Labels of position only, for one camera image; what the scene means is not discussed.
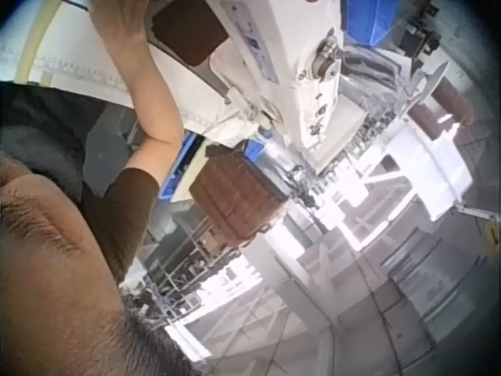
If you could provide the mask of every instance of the metal bar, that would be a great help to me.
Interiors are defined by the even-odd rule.
[[[387,180],[397,179],[403,176],[404,174],[401,171],[387,172],[386,174],[363,177],[362,183],[371,184],[371,183],[385,182]]]

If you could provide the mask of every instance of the blue bin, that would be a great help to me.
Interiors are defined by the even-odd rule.
[[[247,144],[247,148],[245,150],[245,156],[250,160],[255,162],[263,150],[265,149],[265,145],[259,143],[258,141],[254,141],[253,139],[249,140]]]
[[[361,45],[374,46],[391,29],[398,0],[347,0],[348,35]]]
[[[164,186],[160,190],[160,194],[158,195],[159,200],[170,200],[174,195],[175,189],[178,187],[179,182],[181,181],[183,171],[179,168],[179,165],[182,162],[182,159],[186,156],[189,148],[193,145],[195,141],[196,133],[187,131],[185,133],[185,138],[182,141],[182,148],[179,152],[174,164],[171,167],[171,171],[164,183]]]

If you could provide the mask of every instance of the white sewing machine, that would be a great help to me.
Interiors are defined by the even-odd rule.
[[[153,2],[151,12],[169,3]],[[85,5],[86,0],[25,2],[0,34],[0,79],[37,82],[131,107],[130,96]],[[273,127],[321,172],[352,143],[367,115],[353,100],[339,94],[344,56],[341,0],[291,0],[286,4],[281,0],[207,0],[207,5],[209,16],[215,16],[228,38],[207,56],[205,67],[188,67],[168,48],[150,45],[185,127],[227,146],[251,137],[259,126]],[[442,69],[429,79],[440,80],[444,73]],[[216,91],[207,83],[211,75],[223,89]],[[425,96],[437,82],[427,86]],[[423,88],[416,85],[409,99],[422,102],[424,97],[415,95],[416,90]],[[388,136],[383,139],[379,155],[391,141]],[[423,143],[415,144],[422,148]],[[457,201],[471,182],[457,150],[449,150],[458,163],[454,168],[462,174],[460,180],[450,182],[443,164],[431,157],[435,175],[447,177],[445,185],[437,184],[450,191],[451,197],[432,218]]]

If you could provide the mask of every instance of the metal rack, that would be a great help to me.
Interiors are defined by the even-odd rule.
[[[190,214],[193,215],[193,212],[173,216],[176,225],[186,234],[186,239],[173,255],[179,254],[187,244],[192,244],[193,250],[172,270],[168,270],[169,260],[159,265],[164,278],[157,287],[163,303],[167,306],[170,320],[177,320],[199,308],[202,301],[196,291],[201,284],[223,270],[231,259],[240,255],[238,249],[226,247],[224,244],[218,246],[216,252],[210,253],[202,241],[203,235],[212,227],[209,218],[204,215],[200,221],[190,221]]]

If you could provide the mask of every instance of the brown shirt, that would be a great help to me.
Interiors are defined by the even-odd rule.
[[[84,187],[81,213],[117,284],[141,247],[159,190],[157,181],[137,168],[123,170],[103,198]]]

